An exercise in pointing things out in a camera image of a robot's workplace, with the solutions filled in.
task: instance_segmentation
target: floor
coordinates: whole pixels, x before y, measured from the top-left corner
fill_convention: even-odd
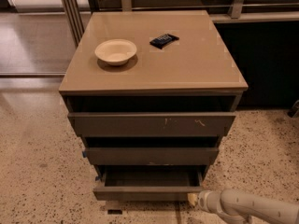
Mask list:
[[[1,72],[65,71],[75,51],[61,15],[0,14],[0,37]],[[59,78],[1,79],[1,224],[224,223],[188,203],[96,201],[95,171],[82,158],[60,83]],[[299,204],[299,118],[286,113],[237,111],[204,188],[241,189]],[[111,209],[122,214],[111,215]]]

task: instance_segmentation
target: cabinet top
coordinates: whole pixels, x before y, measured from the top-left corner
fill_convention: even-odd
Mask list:
[[[157,49],[163,34],[179,41]],[[120,67],[97,59],[96,47],[109,39],[137,46]],[[61,94],[134,91],[244,91],[248,87],[205,11],[93,13],[59,89]]]

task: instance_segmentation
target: cabinet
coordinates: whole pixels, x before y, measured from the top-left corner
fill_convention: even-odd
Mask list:
[[[150,45],[164,33],[179,42]],[[129,39],[121,67],[94,50]],[[94,13],[60,93],[100,181],[98,200],[186,201],[219,153],[247,88],[205,11]]]

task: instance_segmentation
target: white robotic arm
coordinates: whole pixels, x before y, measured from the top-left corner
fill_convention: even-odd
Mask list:
[[[299,205],[262,198],[240,190],[204,190],[199,193],[203,211],[217,214],[228,224],[250,224],[251,216],[271,224],[299,224]]]

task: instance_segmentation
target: bowl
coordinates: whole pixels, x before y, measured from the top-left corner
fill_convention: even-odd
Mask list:
[[[113,39],[101,43],[94,53],[105,63],[114,66],[126,64],[137,52],[136,45],[128,40]]]

